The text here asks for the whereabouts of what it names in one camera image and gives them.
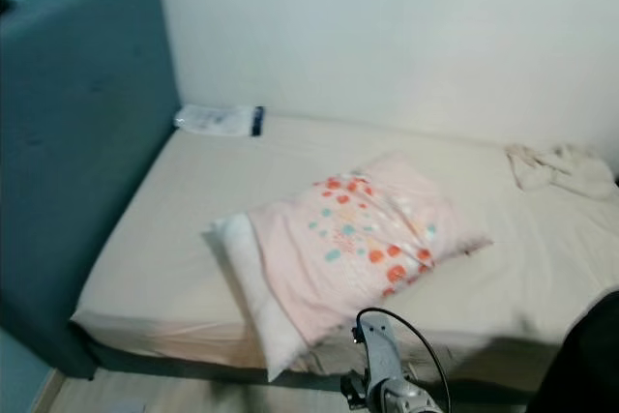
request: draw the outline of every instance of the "fitted sheet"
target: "fitted sheet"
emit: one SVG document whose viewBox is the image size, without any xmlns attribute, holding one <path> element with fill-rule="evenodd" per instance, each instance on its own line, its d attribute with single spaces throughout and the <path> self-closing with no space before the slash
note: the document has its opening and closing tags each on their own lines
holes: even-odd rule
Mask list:
<svg viewBox="0 0 619 413">
<path fill-rule="evenodd" d="M 110 236 L 73 320 L 140 355 L 264 367 L 212 221 L 394 149 L 494 245 L 443 264 L 385 307 L 428 336 L 451 378 L 535 389 L 574 321 L 619 285 L 619 194 L 601 202 L 522 192 L 501 147 L 454 138 L 278 116 L 258 138 L 177 132 Z M 403 358 L 435 378 L 422 346 L 397 332 Z M 292 368 L 346 372 L 364 360 L 345 327 Z"/>
</svg>

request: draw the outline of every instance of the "black cable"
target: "black cable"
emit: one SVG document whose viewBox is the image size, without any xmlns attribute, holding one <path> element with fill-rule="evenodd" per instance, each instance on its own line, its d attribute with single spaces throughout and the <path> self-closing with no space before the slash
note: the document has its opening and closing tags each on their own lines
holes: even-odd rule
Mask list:
<svg viewBox="0 0 619 413">
<path fill-rule="evenodd" d="M 389 310 L 380 309 L 378 307 L 367 307 L 366 309 L 363 309 L 363 310 L 361 310 L 361 311 L 359 311 L 357 313 L 357 327 L 358 328 L 361 329 L 361 327 L 362 327 L 361 326 L 361 315 L 364 314 L 364 313 L 369 313 L 371 311 L 376 311 L 376 312 L 379 312 L 379 313 L 385 313 L 385 314 L 391 316 L 392 318 L 395 318 L 397 321 L 399 321 L 404 326 L 406 326 L 406 328 L 408 328 L 410 331 L 412 331 L 413 334 L 415 336 L 417 336 L 419 338 L 419 340 L 426 346 L 427 352 L 432 357 L 432 360 L 434 361 L 434 364 L 436 365 L 436 368 L 438 369 L 438 373 L 441 376 L 441 382 L 443 383 L 443 389 L 445 390 L 445 398 L 446 398 L 446 401 L 447 401 L 447 413 L 452 413 L 452 399 L 451 399 L 451 397 L 449 395 L 449 387 L 447 385 L 447 376 L 445 375 L 445 371 L 443 370 L 443 367 L 441 366 L 441 362 L 438 361 L 438 357 L 434 353 L 434 350 L 432 349 L 431 345 L 426 340 L 426 338 L 424 338 L 424 336 L 422 336 L 422 333 L 420 333 L 417 329 L 415 329 L 415 327 L 412 324 L 410 324 L 408 321 L 406 321 L 404 318 L 402 318 L 398 314 L 395 314 L 395 313 L 393 313 L 392 311 L 389 311 Z"/>
</svg>

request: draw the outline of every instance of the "bed frame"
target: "bed frame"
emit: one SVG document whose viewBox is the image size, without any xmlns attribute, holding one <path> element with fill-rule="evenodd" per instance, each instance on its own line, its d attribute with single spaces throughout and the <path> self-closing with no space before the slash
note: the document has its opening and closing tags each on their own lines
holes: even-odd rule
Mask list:
<svg viewBox="0 0 619 413">
<path fill-rule="evenodd" d="M 71 377 L 103 367 L 265 384 L 264 369 L 137 356 L 69 322 L 180 107 L 161 0 L 24 0 L 0 33 L 2 326 Z M 339 390 L 339 377 L 287 371 L 276 384 Z M 453 389 L 523 399 L 477 383 Z"/>
</svg>

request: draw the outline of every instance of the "crumpled cloth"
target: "crumpled cloth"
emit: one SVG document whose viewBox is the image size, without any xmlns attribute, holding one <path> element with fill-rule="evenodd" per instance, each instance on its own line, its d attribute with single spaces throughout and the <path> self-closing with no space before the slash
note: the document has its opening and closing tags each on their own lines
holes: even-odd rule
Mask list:
<svg viewBox="0 0 619 413">
<path fill-rule="evenodd" d="M 591 198 L 603 199 L 617 187 L 608 165 L 592 151 L 571 144 L 538 151 L 519 144 L 505 148 L 516 178 L 524 191 L 556 186 Z"/>
</svg>

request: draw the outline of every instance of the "black object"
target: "black object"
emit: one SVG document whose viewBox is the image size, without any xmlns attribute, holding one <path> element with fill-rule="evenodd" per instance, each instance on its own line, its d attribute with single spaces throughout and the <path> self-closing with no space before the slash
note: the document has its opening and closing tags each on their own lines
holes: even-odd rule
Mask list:
<svg viewBox="0 0 619 413">
<path fill-rule="evenodd" d="M 251 125 L 251 135 L 258 137 L 262 135 L 262 121 L 264 120 L 264 106 L 257 106 L 253 111 L 253 124 Z"/>
<path fill-rule="evenodd" d="M 15 0 L 0 0 L 0 15 L 8 12 L 15 6 Z"/>
<path fill-rule="evenodd" d="M 361 397 L 357 389 L 352 383 L 353 379 L 357 379 L 363 384 L 363 379 L 356 371 L 350 371 L 347 375 L 342 376 L 339 380 L 339 391 L 346 397 L 349 410 L 361 410 L 367 407 L 365 397 Z"/>
<path fill-rule="evenodd" d="M 619 291 L 570 331 L 526 411 L 619 411 Z"/>
</svg>

